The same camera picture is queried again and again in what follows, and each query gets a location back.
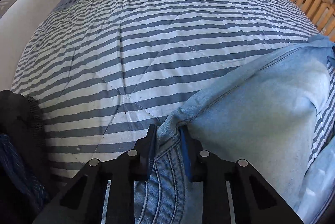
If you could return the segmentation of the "light blue denim jeans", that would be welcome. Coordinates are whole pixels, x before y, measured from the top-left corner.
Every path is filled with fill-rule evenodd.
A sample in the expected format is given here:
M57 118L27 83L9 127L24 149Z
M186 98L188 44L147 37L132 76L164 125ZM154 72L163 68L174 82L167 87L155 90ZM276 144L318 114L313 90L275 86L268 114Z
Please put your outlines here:
M151 177L113 177L107 223L326 223L334 213L334 141L310 160L326 109L334 44L321 35L241 66L158 128ZM179 127L202 144L189 182Z

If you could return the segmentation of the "blue white striped bedspread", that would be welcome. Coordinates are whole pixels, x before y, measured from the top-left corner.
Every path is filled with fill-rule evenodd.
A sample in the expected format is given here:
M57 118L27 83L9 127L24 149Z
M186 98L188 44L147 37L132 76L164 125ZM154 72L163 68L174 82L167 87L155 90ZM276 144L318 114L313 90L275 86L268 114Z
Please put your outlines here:
M27 43L12 90L37 100L51 171L66 182L226 73L316 33L289 0L62 0Z

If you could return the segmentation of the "stack of dark folded clothes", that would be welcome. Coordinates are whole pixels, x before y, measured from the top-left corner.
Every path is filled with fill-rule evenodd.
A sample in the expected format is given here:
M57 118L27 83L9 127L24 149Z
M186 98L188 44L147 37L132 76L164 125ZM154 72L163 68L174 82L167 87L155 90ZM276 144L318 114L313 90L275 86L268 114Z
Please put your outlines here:
M1 91L1 223L33 223L56 190L37 101Z

